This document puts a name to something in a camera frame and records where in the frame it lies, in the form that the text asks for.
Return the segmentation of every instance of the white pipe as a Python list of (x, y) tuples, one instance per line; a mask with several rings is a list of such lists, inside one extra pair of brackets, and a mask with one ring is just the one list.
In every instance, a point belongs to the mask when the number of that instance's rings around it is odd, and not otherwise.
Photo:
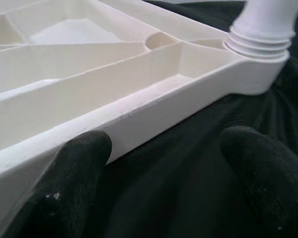
[(241, 55), (280, 59), (295, 35), (298, 0), (249, 0), (230, 28), (226, 45)]

